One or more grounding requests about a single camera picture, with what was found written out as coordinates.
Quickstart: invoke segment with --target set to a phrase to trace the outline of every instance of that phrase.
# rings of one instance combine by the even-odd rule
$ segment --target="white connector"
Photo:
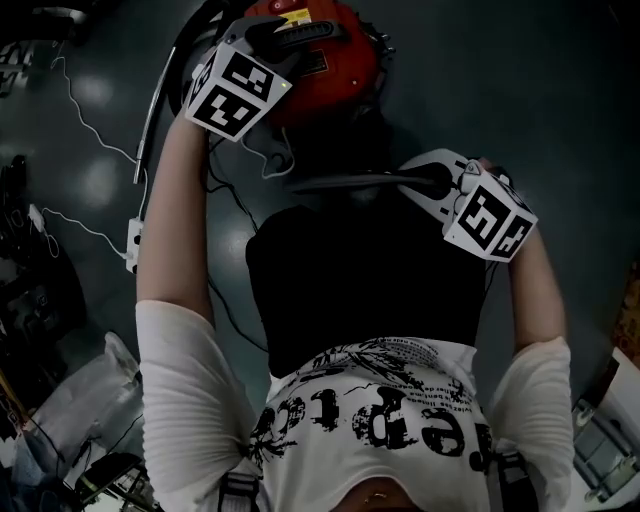
[[[33,222],[33,225],[35,226],[35,228],[40,233],[43,233],[44,232],[44,217],[40,213],[40,210],[38,210],[38,208],[36,208],[36,205],[34,205],[33,203],[31,203],[29,205],[29,213],[28,213],[27,216],[31,219],[31,222]]]

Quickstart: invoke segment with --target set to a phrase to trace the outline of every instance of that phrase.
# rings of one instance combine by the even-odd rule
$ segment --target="gray floor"
[[[199,0],[124,0],[82,47],[66,45],[68,73],[85,118],[105,141],[134,154],[166,54]],[[638,249],[639,109],[634,58],[600,2],[570,0],[350,0],[398,50],[384,99],[394,125],[397,164],[447,147],[506,167],[539,215],[564,292],[573,349],[574,393],[584,390],[610,352],[609,333],[625,275]],[[0,157],[27,155],[29,190],[39,206],[60,210],[126,247],[127,223],[142,187],[133,166],[101,148],[66,96],[55,51],[43,45],[27,87],[0,101]],[[153,176],[171,121],[162,113]],[[216,162],[258,223],[296,203],[260,162],[223,144]],[[251,225],[227,191],[209,199],[209,263],[238,323],[263,340],[244,246]],[[69,252],[89,310],[86,328],[60,343],[70,368],[102,350],[105,331],[137,355],[135,281],[103,241],[49,220]],[[253,405],[268,386],[266,357],[235,334],[217,301],[219,341]],[[456,307],[463,308],[464,298]],[[506,269],[485,305],[477,346],[479,395],[486,402],[511,354]]]

